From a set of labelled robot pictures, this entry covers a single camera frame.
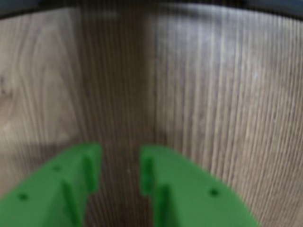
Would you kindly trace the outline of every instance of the wooden surface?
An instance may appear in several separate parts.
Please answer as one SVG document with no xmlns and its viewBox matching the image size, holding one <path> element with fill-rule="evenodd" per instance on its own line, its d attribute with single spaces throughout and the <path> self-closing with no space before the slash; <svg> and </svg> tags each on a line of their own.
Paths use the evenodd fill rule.
<svg viewBox="0 0 303 227">
<path fill-rule="evenodd" d="M 171 146 L 265 227 L 303 226 L 303 23 L 210 6 L 0 21 L 0 195 L 63 148 L 104 146 L 90 227 L 151 227 L 138 148 Z"/>
</svg>

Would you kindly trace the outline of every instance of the green plastic part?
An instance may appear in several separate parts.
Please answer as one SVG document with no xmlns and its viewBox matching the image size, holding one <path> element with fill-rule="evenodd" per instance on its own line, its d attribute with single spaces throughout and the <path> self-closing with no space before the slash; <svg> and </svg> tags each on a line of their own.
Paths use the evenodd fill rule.
<svg viewBox="0 0 303 227">
<path fill-rule="evenodd" d="M 0 200 L 0 227 L 80 227 L 100 166 L 98 144 L 65 150 Z"/>
<path fill-rule="evenodd" d="M 229 187 L 172 149 L 142 147 L 140 165 L 155 227 L 259 226 Z"/>
</svg>

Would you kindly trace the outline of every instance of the curved wooden panel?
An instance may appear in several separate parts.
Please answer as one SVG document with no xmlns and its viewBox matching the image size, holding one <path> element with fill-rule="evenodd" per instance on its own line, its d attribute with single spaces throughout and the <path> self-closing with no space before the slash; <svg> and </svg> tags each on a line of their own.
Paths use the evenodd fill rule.
<svg viewBox="0 0 303 227">
<path fill-rule="evenodd" d="M 303 224 L 303 24 L 203 5 L 0 21 L 0 195 L 70 144 L 104 146 L 88 226 L 152 226 L 138 148 L 171 146 L 263 226 Z"/>
</svg>

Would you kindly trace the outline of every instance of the small hole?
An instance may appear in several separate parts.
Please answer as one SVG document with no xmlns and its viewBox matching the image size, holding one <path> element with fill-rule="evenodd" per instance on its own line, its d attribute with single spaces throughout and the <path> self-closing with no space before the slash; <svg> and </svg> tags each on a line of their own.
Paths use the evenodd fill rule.
<svg viewBox="0 0 303 227">
<path fill-rule="evenodd" d="M 24 193 L 20 194 L 18 197 L 19 197 L 19 199 L 22 200 L 22 201 L 28 200 L 28 195 L 26 195 L 26 194 L 24 194 Z"/>
<path fill-rule="evenodd" d="M 210 195 L 212 196 L 212 197 L 216 197 L 216 196 L 218 196 L 219 195 L 219 192 L 218 192 L 218 190 L 217 189 L 215 189 L 215 188 L 212 188 L 211 190 L 210 190 Z"/>
<path fill-rule="evenodd" d="M 53 170 L 56 172 L 60 172 L 61 171 L 61 166 L 54 166 Z"/>
</svg>

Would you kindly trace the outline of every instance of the wood grain surface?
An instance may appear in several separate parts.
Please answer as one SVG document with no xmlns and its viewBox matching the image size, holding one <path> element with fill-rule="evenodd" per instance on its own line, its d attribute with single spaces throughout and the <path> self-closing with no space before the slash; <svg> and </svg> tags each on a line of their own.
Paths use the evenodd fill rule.
<svg viewBox="0 0 303 227">
<path fill-rule="evenodd" d="M 265 227 L 303 226 L 303 23 L 205 5 L 0 21 L 0 196 L 63 148 L 104 147 L 89 227 L 151 227 L 139 146 L 175 148 Z"/>
</svg>

